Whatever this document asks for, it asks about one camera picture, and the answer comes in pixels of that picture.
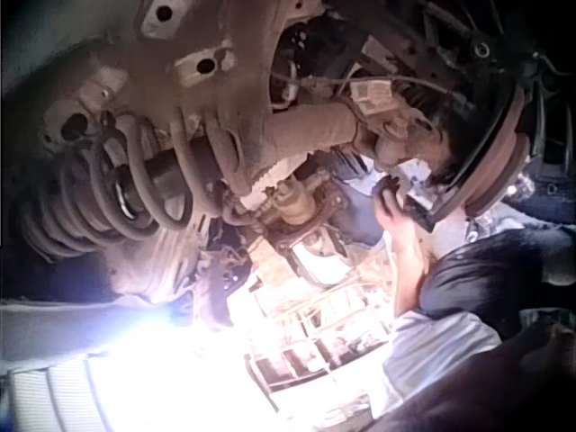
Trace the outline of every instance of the coil spring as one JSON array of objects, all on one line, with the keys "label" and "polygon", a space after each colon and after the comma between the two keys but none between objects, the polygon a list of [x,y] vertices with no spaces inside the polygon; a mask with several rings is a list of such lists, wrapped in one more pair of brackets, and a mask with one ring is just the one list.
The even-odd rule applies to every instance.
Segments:
[{"label": "coil spring", "polygon": [[[22,236],[46,260],[78,257],[125,239],[148,239],[160,226],[183,230],[190,222],[193,211],[190,191],[184,193],[180,219],[174,219],[166,211],[165,202],[146,170],[142,132],[151,147],[148,149],[151,156],[161,150],[152,123],[132,113],[118,115],[121,116],[130,116],[135,122],[131,139],[116,128],[116,119],[109,112],[103,113],[101,131],[90,148],[67,153],[60,161],[54,182],[56,191],[49,191],[49,185],[43,183],[37,196],[22,204],[19,212]],[[176,132],[183,130],[184,125],[177,125],[176,129]],[[115,147],[120,153],[114,153],[112,146],[105,146],[110,141],[118,144]],[[183,166],[191,150],[186,140],[184,144],[181,141],[174,139],[176,158],[192,190],[190,171],[194,167]],[[128,159],[132,182],[145,211],[136,213],[127,208],[114,176],[113,156]],[[88,187],[79,190],[80,185]],[[84,199],[76,199],[79,194]]]}]

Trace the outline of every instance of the person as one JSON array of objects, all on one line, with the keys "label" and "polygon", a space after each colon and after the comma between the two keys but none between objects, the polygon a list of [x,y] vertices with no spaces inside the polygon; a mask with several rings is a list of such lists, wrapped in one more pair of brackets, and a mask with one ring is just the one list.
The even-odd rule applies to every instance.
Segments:
[{"label": "person", "polygon": [[414,221],[402,211],[398,189],[398,182],[385,177],[374,196],[376,219],[391,235],[398,267],[390,339],[368,392],[375,419],[409,405],[471,357],[491,350],[498,357],[495,348],[521,330],[520,311],[574,311],[573,233],[513,229],[431,265]]}]

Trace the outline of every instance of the hand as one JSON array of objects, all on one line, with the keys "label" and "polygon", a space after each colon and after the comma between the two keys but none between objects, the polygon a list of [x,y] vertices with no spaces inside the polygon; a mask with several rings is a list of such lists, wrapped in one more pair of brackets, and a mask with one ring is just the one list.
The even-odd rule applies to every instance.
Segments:
[{"label": "hand", "polygon": [[374,212],[380,226],[388,231],[398,248],[408,248],[419,243],[416,224],[404,214],[398,203],[397,193],[400,183],[389,175],[384,177],[375,188]]}]

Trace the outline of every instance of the car undercarriage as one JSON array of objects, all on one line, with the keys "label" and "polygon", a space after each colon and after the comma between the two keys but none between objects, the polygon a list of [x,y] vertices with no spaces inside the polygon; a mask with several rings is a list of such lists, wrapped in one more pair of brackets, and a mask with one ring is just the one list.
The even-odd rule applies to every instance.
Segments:
[{"label": "car undercarriage", "polygon": [[[552,9],[496,0],[15,6],[3,16],[3,297],[159,304],[190,295],[219,328],[234,321],[235,291],[291,274],[312,290],[305,307],[280,308],[283,317],[313,323],[311,302],[317,309],[328,293],[345,293],[347,307],[369,297],[358,286],[370,284],[351,284],[347,272],[358,276],[382,250],[371,192],[384,173],[400,178],[405,211],[427,232],[454,211],[478,225],[500,201],[542,223],[576,224],[576,67]],[[279,264],[266,279],[271,256]],[[334,259],[348,276],[320,274],[337,273]],[[262,313],[275,315],[275,302]],[[355,339],[346,355],[334,354],[336,342],[320,350],[334,368],[381,345],[378,326],[365,325],[361,348]],[[253,369],[270,392],[322,372],[260,354]]]}]

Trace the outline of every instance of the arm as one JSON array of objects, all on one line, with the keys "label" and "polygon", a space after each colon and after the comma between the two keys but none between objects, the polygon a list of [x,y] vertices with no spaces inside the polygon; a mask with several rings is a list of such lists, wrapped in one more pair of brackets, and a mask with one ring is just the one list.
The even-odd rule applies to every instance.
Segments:
[{"label": "arm", "polygon": [[420,288],[429,266],[420,248],[416,224],[402,211],[396,198],[397,191],[397,182],[385,177],[374,199],[376,219],[390,233],[396,250],[398,280],[394,293],[394,317],[419,306]]}]

